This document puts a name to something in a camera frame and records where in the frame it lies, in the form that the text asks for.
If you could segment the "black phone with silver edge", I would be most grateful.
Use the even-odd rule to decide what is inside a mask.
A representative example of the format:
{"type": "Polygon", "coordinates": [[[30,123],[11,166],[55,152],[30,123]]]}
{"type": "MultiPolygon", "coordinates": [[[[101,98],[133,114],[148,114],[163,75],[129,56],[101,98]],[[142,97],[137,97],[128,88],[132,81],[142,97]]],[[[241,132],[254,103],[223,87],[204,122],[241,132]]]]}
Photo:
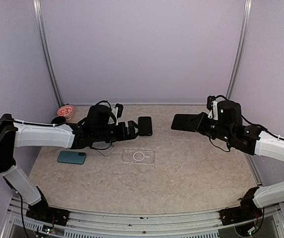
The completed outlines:
{"type": "Polygon", "coordinates": [[[138,118],[138,135],[151,136],[153,134],[151,117],[138,118]]]}

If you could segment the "clear magsafe phone case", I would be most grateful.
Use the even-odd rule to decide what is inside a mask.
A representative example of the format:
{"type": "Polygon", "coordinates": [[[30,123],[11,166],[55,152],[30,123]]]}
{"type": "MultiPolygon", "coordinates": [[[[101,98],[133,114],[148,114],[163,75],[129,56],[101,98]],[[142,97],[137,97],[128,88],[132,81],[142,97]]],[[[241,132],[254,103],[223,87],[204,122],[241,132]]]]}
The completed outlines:
{"type": "Polygon", "coordinates": [[[155,151],[125,148],[121,159],[126,163],[153,164],[155,162],[155,151]]]}

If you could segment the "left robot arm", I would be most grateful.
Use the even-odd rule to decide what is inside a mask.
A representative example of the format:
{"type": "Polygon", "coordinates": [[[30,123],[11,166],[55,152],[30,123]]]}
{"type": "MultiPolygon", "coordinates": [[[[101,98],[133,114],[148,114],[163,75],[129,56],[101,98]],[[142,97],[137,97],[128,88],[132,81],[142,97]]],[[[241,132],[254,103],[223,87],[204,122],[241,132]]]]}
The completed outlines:
{"type": "Polygon", "coordinates": [[[78,123],[58,124],[15,120],[10,114],[4,114],[0,118],[0,174],[33,206],[35,215],[43,221],[49,220],[53,215],[52,208],[45,204],[41,191],[16,163],[14,149],[29,146],[93,149],[93,145],[98,142],[113,144],[135,139],[139,133],[139,125],[132,120],[119,122],[122,111],[120,104],[114,108],[96,104],[90,107],[87,116],[78,123]]]}

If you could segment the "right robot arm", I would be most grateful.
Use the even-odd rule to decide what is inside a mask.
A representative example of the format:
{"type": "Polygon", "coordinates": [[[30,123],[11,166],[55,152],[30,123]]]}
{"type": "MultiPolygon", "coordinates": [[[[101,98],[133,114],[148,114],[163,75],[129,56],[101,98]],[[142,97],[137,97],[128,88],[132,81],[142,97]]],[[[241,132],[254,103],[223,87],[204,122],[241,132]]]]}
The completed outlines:
{"type": "MultiPolygon", "coordinates": [[[[186,128],[210,140],[222,140],[228,149],[284,162],[284,138],[269,132],[260,124],[248,122],[243,125],[246,119],[241,114],[239,103],[227,99],[218,102],[216,97],[210,96],[207,108],[209,113],[186,115],[186,128]]],[[[252,189],[247,193],[247,198],[242,199],[236,214],[239,219],[247,220],[256,212],[256,208],[280,202],[284,202],[284,181],[252,189]]]]}

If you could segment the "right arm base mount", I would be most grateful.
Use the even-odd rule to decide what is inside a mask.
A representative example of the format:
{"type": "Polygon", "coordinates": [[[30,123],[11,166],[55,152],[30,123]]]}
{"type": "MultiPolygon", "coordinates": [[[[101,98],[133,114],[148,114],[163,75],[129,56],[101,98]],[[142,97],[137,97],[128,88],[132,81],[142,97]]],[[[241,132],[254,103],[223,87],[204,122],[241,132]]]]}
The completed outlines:
{"type": "Polygon", "coordinates": [[[237,206],[225,208],[219,211],[223,226],[245,222],[263,216],[261,208],[237,206]]]}

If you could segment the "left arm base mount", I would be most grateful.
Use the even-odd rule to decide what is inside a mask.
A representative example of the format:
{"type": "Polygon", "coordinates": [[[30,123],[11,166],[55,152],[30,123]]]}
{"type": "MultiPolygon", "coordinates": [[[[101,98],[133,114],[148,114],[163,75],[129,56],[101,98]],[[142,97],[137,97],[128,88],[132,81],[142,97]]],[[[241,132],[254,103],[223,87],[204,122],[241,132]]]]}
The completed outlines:
{"type": "Polygon", "coordinates": [[[47,207],[45,209],[33,210],[28,208],[26,216],[37,221],[50,223],[52,225],[66,226],[70,212],[65,209],[47,207]]]}

